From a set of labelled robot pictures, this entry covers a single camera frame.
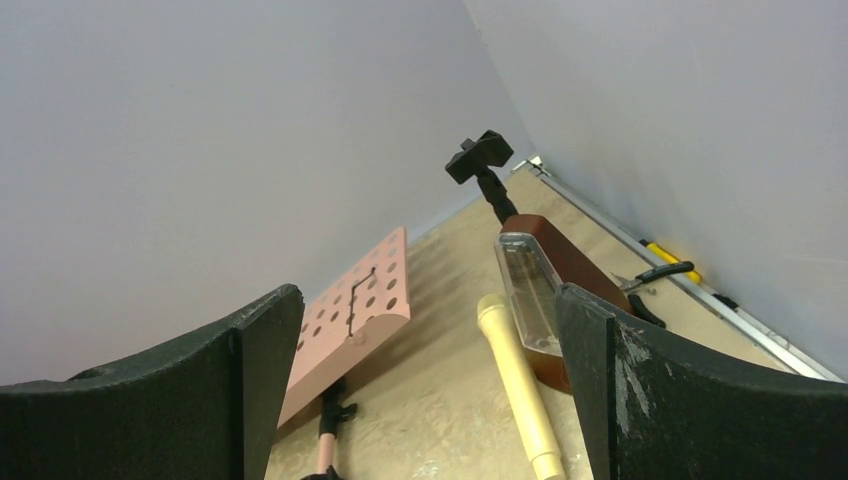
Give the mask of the clear metronome cover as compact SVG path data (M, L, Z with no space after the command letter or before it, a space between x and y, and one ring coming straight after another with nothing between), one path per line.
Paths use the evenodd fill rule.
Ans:
M562 281L540 243L529 233L504 232L495 241L495 252L522 344L562 357L555 315Z

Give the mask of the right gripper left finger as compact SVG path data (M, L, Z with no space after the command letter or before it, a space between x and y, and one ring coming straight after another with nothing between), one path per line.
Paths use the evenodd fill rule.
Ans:
M5 479L261 479L305 306L284 284L65 381L1 390Z

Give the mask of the black pliers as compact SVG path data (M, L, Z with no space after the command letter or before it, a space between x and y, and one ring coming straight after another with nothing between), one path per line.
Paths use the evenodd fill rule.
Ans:
M701 282L701 276L695 271L695 265L691 261L677 261L655 266L633 278L627 278L616 273L612 273L612 276L618 281L618 288L625 294L635 316L647 323L665 329L667 324L645 305L640 294L644 292L655 295L656 290L650 287L650 284L678 274L685 274L688 279L696 284Z

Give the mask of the cream microphone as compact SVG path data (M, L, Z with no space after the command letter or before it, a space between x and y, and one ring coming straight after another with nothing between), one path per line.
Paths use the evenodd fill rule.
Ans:
M511 307L499 294L483 296L477 326L487 339L535 477L564 479L566 472L554 431L525 358Z

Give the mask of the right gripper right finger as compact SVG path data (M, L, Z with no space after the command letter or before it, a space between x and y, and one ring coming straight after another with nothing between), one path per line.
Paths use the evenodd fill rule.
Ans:
M555 320L597 479L843 479L847 387L756 365L574 284Z

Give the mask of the brown metronome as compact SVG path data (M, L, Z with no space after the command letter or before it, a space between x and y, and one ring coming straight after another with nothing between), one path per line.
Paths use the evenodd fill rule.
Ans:
M504 232L522 232L534 236L551 261L562 284L574 283L627 313L634 312L618 285L546 217L533 214L514 215L503 224L500 233ZM524 345L523 349L533 373L542 384L565 394L572 392L562 357L538 353Z

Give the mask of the pink tripod music stand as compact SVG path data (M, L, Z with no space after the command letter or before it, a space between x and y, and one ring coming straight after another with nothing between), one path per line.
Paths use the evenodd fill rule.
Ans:
M305 307L278 425L320 403L317 466L306 479L340 479L341 426L359 413L347 403L347 375L411 320L407 232L398 227Z

